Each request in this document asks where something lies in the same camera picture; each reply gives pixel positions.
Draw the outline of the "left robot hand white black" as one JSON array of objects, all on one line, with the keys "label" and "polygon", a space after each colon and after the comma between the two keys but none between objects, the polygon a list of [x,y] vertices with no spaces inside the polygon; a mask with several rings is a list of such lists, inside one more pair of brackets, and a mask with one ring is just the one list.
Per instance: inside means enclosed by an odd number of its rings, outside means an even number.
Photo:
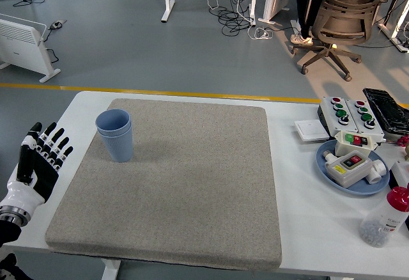
[{"label": "left robot hand white black", "polygon": [[59,178],[60,169],[73,152],[63,128],[51,123],[45,130],[40,122],[28,131],[20,145],[19,161],[7,183],[8,193],[1,211],[19,211],[31,217],[46,203]]}]

